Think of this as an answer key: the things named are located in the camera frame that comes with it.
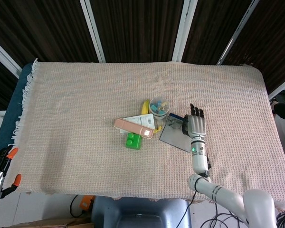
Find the orange device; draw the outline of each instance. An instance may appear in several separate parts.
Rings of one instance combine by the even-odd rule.
[[[79,207],[82,210],[89,211],[92,208],[95,196],[84,195],[81,199]]]

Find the blue cloth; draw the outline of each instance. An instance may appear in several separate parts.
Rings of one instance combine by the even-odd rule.
[[[15,91],[11,97],[8,109],[6,110],[0,128],[0,149],[7,147],[8,144],[14,143],[14,140],[12,140],[11,137],[16,127],[16,121],[19,120],[19,116],[22,114],[22,90],[27,84],[27,76],[31,73],[31,71],[32,63],[26,64],[21,71]]]

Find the yellow object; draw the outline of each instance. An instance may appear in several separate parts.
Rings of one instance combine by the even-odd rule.
[[[167,105],[167,101],[165,101],[164,103],[162,103],[162,107],[164,107],[165,105]]]
[[[157,129],[153,131],[153,134],[160,132],[162,130],[162,126],[159,126]]]
[[[150,100],[145,100],[145,102],[143,103],[143,106],[142,106],[142,113],[141,115],[146,115],[149,113],[149,103],[150,103]]]

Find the cardboard box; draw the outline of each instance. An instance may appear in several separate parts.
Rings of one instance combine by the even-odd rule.
[[[64,218],[20,223],[8,228],[94,228],[94,225],[90,218]]]

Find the fringe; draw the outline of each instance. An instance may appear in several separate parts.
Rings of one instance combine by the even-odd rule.
[[[32,87],[34,86],[34,73],[37,69],[37,66],[39,65],[39,62],[37,61],[38,59],[36,58],[33,65],[32,65],[32,71],[28,75],[28,82],[25,88],[22,90],[23,91],[23,99],[22,99],[22,115],[19,116],[18,121],[16,121],[16,127],[15,130],[13,131],[12,139],[14,140],[14,143],[12,145],[18,147],[19,145],[19,140],[21,136],[21,131],[25,122],[26,115],[28,113],[28,105],[29,105],[29,100],[31,97],[31,91]]]

